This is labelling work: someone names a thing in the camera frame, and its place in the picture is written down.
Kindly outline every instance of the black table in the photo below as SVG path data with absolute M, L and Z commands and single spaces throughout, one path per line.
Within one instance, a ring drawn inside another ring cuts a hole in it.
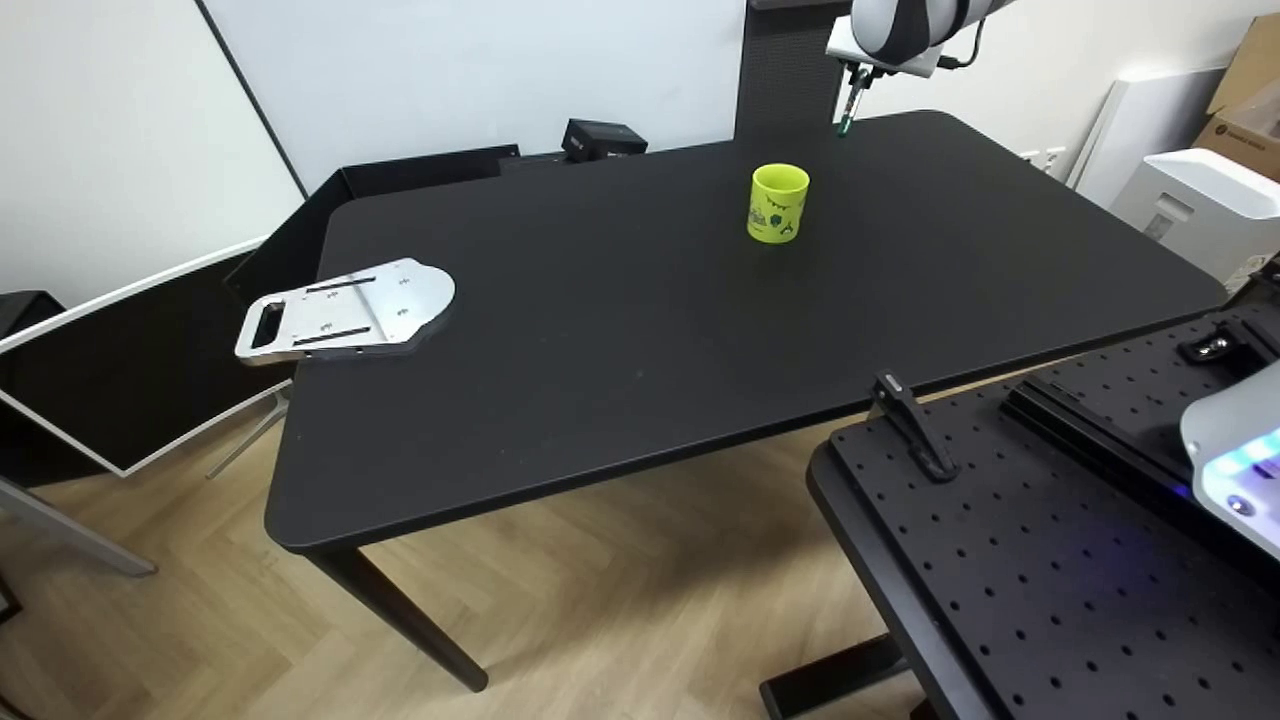
M 812 168 L 804 240 L 745 238 L 761 159 Z M 357 201 L 325 275 L 422 258 L 461 298 L 408 357 L 298 371 L 268 532 L 463 684 L 360 543 L 1044 362 L 1224 293 L 971 128 L 868 120 Z

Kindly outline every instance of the black cable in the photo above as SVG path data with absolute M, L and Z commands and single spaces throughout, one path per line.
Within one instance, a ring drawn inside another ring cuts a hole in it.
M 976 26 L 970 61 L 942 58 L 936 67 L 971 67 L 984 58 L 984 32 L 989 32 L 989 19 Z

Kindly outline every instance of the black perforated panel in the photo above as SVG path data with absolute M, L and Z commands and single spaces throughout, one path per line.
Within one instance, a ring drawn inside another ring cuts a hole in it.
M 1016 428 L 1006 397 L 926 407 L 955 483 L 884 426 L 834 440 L 1006 711 L 1277 717 L 1280 600 Z
M 1075 357 L 1038 371 L 1038 380 L 1080 417 L 1094 417 L 1100 428 L 1193 480 L 1188 452 L 1180 450 L 1180 414 L 1240 377 L 1227 366 L 1196 367 L 1177 349 L 1212 336 L 1227 315 L 1280 341 L 1280 311 L 1274 305 L 1245 305 L 1235 311 Z

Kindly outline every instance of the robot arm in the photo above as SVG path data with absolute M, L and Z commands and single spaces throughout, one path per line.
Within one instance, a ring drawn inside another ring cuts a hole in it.
M 933 77 L 942 43 L 1012 0 L 853 0 L 838 19 L 827 58 L 880 74 Z
M 1008 0 L 853 0 L 853 42 L 880 64 L 909 64 Z

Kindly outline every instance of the table leg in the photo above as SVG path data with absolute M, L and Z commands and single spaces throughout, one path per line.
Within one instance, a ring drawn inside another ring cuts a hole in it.
M 428 613 L 422 613 L 360 548 L 325 548 L 308 554 L 308 561 L 343 584 L 365 610 L 387 621 L 402 638 L 424 648 L 436 666 L 446 666 L 461 684 L 485 692 L 489 673 L 446 638 Z
M 841 698 L 853 698 L 868 684 L 880 684 L 905 670 L 909 670 L 909 659 L 896 648 L 896 641 L 875 638 L 868 645 L 857 645 L 849 651 L 826 655 L 816 666 L 804 666 L 790 677 L 761 684 L 761 698 L 766 698 L 770 717 L 786 720 L 786 717 L 800 717 L 821 706 L 834 706 Z
M 5 698 L 0 698 L 0 717 L 10 720 L 27 720 L 20 707 L 14 707 Z
M 73 516 L 57 514 L 53 504 L 46 504 L 40 497 L 10 483 L 0 476 L 0 509 L 10 509 L 14 516 L 59 538 L 66 543 L 79 548 L 84 557 L 97 557 L 102 564 L 123 573 L 123 578 L 154 578 L 155 564 L 145 557 L 134 557 L 129 548 L 105 539 L 102 532 L 77 523 Z

